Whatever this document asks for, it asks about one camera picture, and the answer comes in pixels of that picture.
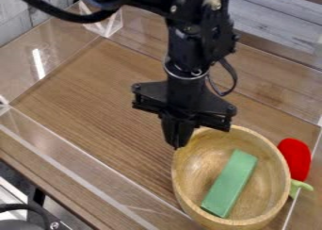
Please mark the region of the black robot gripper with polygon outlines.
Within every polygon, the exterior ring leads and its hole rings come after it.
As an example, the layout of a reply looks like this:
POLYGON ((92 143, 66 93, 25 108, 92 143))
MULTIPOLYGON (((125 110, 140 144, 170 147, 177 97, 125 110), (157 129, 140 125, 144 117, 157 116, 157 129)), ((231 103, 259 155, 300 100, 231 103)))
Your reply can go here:
POLYGON ((236 107, 209 91, 203 78, 136 83, 130 90, 133 108, 158 115, 164 140, 175 149, 184 147, 200 126, 229 130, 236 107))

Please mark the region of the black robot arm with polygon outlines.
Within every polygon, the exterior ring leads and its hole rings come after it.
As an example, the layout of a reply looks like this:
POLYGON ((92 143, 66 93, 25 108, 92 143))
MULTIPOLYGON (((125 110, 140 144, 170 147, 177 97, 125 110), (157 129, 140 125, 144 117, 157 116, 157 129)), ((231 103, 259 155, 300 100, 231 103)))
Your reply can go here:
POLYGON ((184 147, 201 126, 228 131, 236 107, 223 97, 231 91, 219 90, 209 79, 216 63, 237 78, 225 61, 237 41, 228 0, 85 1, 108 11, 140 8, 164 19, 168 41, 161 67, 166 79, 132 85, 132 107, 158 115, 165 142, 173 148, 184 147))

